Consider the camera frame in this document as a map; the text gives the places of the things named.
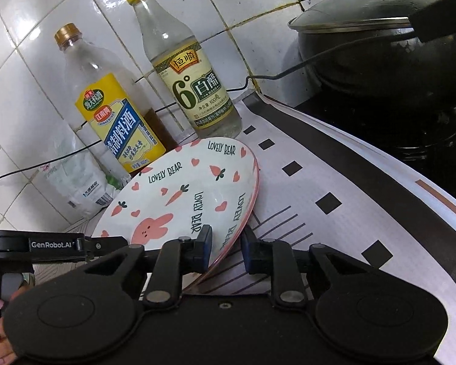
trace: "plate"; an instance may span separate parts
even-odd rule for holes
[[[195,140],[135,176],[108,206],[93,236],[123,236],[156,250],[180,236],[196,238],[209,224],[212,269],[247,223],[258,187],[258,163],[245,144],[226,137]]]

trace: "cooking wine bottle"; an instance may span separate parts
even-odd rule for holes
[[[117,56],[85,42],[72,23],[54,37],[66,57],[66,82],[77,100],[75,111],[65,117],[73,129],[89,122],[131,176],[177,146]]]
[[[147,58],[201,138],[236,137],[242,120],[193,32],[156,0],[127,0]]]

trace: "pink rabbit face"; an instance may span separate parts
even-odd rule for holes
[[[132,244],[145,245],[149,240],[160,239],[163,237],[168,229],[163,227],[173,218],[173,214],[164,214],[157,219],[146,218],[134,230],[132,236]]]

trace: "brown liquid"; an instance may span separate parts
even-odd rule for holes
[[[175,147],[178,146],[178,143],[175,142],[171,134],[167,131],[166,127],[162,123],[161,119],[157,116],[153,108],[148,110],[143,118],[166,149],[166,153],[172,151]],[[136,176],[142,169],[143,167],[131,172],[130,176]]]

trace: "wok lid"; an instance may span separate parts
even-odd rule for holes
[[[436,0],[323,0],[289,27],[302,33],[409,28],[409,16]]]

